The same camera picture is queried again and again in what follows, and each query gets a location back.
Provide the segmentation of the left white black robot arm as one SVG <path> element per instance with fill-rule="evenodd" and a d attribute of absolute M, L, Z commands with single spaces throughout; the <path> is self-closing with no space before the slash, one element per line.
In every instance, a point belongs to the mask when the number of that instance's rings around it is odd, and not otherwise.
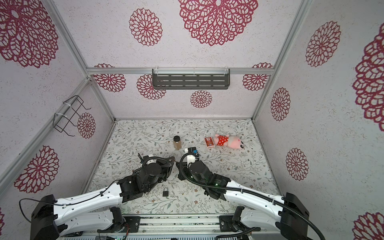
<path fill-rule="evenodd" d="M 32 240 L 56 240 L 75 232 L 97 230 L 114 233 L 126 224 L 120 204 L 141 198 L 167 180 L 174 157 L 140 157 L 142 166 L 130 176 L 113 181 L 108 187 L 86 194 L 55 198 L 47 195 L 37 201 L 31 214 Z"/>

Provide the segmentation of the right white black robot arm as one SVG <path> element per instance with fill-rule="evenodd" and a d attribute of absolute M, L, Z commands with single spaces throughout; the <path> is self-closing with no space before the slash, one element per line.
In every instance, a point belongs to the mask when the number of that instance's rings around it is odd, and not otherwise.
<path fill-rule="evenodd" d="M 245 234 L 265 228 L 279 231 L 287 240 L 307 240 L 308 229 L 312 229 L 319 239 L 325 239 L 320 229 L 310 221 L 309 210 L 294 194 L 270 195 L 214 174 L 200 160 L 196 148 L 187 148 L 177 167 L 180 180 L 203 188 L 206 196 L 240 204 L 233 225 Z"/>

